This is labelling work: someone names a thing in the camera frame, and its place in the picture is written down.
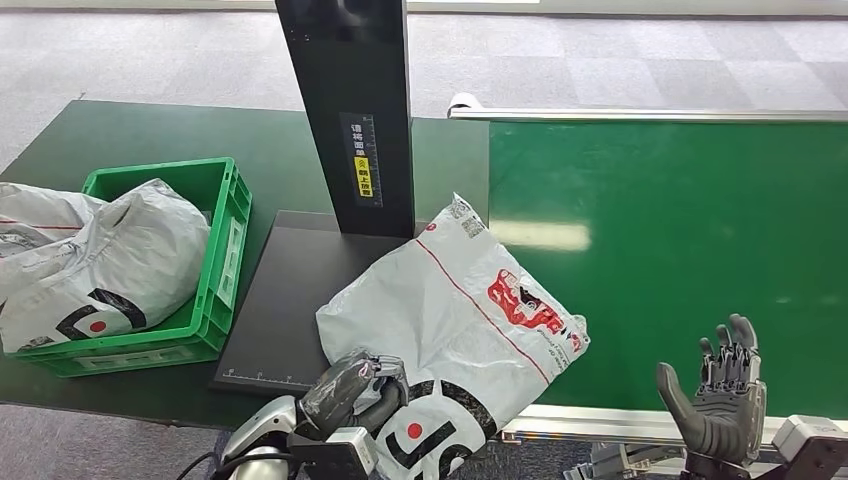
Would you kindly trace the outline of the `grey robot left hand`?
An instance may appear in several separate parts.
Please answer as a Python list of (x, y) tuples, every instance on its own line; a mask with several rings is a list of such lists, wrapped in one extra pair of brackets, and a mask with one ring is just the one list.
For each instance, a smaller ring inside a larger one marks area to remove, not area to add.
[(375, 436), (409, 402), (403, 360), (355, 349), (333, 363), (297, 401), (295, 432), (325, 441), (343, 427), (363, 427)]

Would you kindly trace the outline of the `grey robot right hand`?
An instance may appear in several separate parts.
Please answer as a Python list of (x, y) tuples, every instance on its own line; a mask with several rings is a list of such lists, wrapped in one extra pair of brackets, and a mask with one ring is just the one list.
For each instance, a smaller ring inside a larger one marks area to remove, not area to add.
[(767, 404), (759, 342), (751, 321), (738, 313), (717, 325), (716, 335), (717, 348), (699, 340), (700, 383), (692, 398), (665, 362), (656, 367), (656, 387), (688, 452), (748, 466), (759, 456)]

